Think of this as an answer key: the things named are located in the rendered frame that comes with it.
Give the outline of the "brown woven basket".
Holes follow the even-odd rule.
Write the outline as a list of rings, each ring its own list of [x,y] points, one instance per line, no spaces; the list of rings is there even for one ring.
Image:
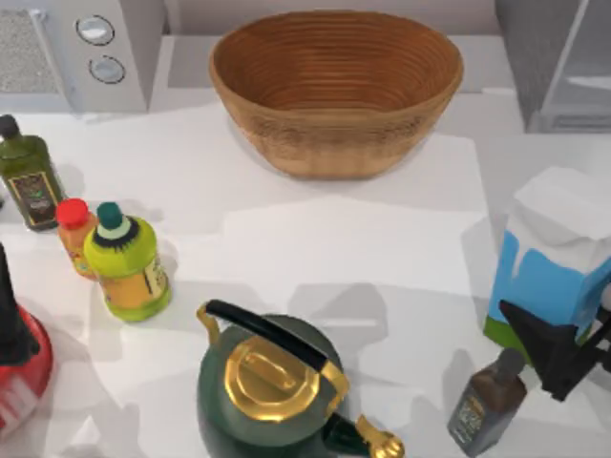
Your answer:
[[[444,33],[364,10],[266,16],[223,36],[209,58],[247,141],[277,170],[309,179],[385,173],[433,130],[463,73]]]

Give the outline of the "blue and white carton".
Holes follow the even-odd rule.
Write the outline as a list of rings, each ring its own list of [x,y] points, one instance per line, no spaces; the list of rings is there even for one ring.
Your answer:
[[[499,309],[511,302],[587,338],[611,282],[611,181],[550,167],[514,195],[503,232],[483,333],[523,346]]]

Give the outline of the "green kettle with gold lid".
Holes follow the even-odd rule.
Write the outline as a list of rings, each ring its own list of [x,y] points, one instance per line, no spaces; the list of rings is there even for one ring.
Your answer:
[[[197,317],[208,337],[198,421],[220,458],[405,458],[395,434],[342,414],[350,381],[317,327],[218,299]]]

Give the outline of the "dark green oil bottle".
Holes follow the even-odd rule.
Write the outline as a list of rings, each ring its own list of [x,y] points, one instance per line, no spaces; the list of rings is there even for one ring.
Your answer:
[[[0,177],[29,229],[57,227],[56,208],[66,195],[47,142],[23,134],[11,114],[0,115]]]

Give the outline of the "red and white bottle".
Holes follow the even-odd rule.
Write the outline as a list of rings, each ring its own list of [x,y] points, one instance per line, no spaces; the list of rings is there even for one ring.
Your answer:
[[[0,441],[34,412],[47,390],[53,370],[53,347],[46,328],[21,305],[17,309],[37,339],[40,350],[23,365],[0,364]]]

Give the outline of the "yellow-green bottle with green cap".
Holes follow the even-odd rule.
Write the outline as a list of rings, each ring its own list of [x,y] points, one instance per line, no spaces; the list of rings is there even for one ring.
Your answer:
[[[100,203],[96,216],[83,250],[109,311],[125,322],[155,316],[169,304],[171,285],[153,227],[114,201]]]

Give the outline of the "orange bottle with red cap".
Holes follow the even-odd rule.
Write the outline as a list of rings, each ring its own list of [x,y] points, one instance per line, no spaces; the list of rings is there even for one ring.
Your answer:
[[[65,198],[56,206],[55,218],[58,236],[70,258],[75,272],[86,279],[95,281],[96,276],[84,256],[84,242],[96,228],[97,217],[81,198]]]

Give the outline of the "brown bottle with grey cap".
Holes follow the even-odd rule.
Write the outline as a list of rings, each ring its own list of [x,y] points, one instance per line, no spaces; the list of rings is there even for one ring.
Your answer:
[[[515,418],[527,395],[520,378],[525,365],[522,353],[508,347],[470,377],[447,425],[450,436],[469,458],[497,444]]]

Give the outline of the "round microwave knob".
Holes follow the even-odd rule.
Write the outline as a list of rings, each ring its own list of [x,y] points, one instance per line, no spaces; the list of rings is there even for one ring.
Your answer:
[[[115,38],[115,28],[112,23],[100,15],[91,15],[75,21],[77,35],[93,46],[106,46]]]
[[[126,76],[123,64],[110,55],[102,55],[91,59],[88,64],[90,75],[98,82],[115,85],[120,83]]]

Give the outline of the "pale microwave oven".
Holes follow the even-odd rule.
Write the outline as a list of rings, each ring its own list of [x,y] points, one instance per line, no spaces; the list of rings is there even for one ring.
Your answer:
[[[114,26],[108,45],[77,35],[75,21],[91,15]],[[147,112],[166,30],[164,0],[0,0],[0,114]],[[102,55],[125,67],[120,83],[90,75]]]

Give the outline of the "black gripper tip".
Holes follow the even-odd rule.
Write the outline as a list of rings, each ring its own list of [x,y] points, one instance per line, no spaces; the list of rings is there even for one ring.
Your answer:
[[[14,297],[4,245],[0,242],[0,366],[23,366],[40,351]]]

